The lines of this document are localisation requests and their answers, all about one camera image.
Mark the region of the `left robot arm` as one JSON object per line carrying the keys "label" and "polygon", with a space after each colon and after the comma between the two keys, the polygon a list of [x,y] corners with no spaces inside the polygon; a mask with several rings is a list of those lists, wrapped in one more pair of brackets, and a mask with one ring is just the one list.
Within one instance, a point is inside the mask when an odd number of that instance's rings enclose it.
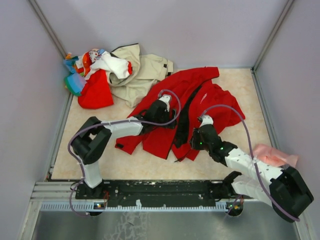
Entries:
{"label": "left robot arm", "polygon": [[147,110],[123,120],[100,121],[90,117],[70,139],[68,152],[78,161],[86,192],[97,199],[103,195],[104,186],[99,167],[99,159],[113,139],[143,136],[156,127],[171,128],[178,112],[170,109],[171,96],[165,94],[154,101]]}

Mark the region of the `red zip jacket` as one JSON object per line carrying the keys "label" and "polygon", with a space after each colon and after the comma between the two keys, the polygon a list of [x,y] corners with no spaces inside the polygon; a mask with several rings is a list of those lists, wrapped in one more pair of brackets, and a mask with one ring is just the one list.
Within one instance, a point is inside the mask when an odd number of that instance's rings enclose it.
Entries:
{"label": "red zip jacket", "polygon": [[154,85],[130,116],[149,109],[160,91],[166,89],[179,98],[170,102],[171,108],[181,109],[177,125],[173,129],[156,126],[143,135],[118,138],[115,148],[131,155],[141,144],[144,151],[162,159],[167,159],[169,153],[173,152],[180,161],[184,158],[195,160],[199,152],[192,149],[189,142],[193,130],[201,124],[198,118],[203,112],[212,117],[218,134],[246,118],[236,98],[213,83],[212,80],[219,76],[217,67],[199,67],[178,71]]}

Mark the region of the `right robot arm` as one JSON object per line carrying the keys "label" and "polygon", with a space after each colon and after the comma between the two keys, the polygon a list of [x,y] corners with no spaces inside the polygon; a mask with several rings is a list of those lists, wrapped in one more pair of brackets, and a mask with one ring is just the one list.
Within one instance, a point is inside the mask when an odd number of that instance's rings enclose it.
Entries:
{"label": "right robot arm", "polygon": [[259,200],[289,223],[298,222],[299,216],[314,201],[296,168],[283,169],[252,158],[233,143],[221,140],[211,124],[195,128],[190,145],[196,150],[208,151],[215,162],[237,174],[223,185],[223,192],[229,198],[245,195]]}

